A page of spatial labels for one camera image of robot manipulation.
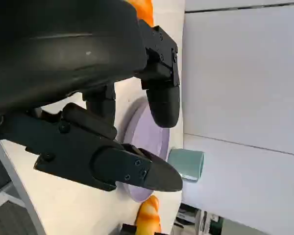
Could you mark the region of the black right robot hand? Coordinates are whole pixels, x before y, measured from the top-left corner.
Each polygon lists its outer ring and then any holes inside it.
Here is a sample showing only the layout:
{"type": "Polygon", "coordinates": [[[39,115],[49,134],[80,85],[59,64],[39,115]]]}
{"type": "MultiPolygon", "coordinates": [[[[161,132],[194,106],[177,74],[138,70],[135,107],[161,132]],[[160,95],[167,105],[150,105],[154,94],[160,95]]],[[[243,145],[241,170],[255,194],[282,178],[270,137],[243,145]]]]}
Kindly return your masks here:
{"type": "Polygon", "coordinates": [[[135,225],[122,224],[120,235],[135,235],[137,227],[135,225]]]}

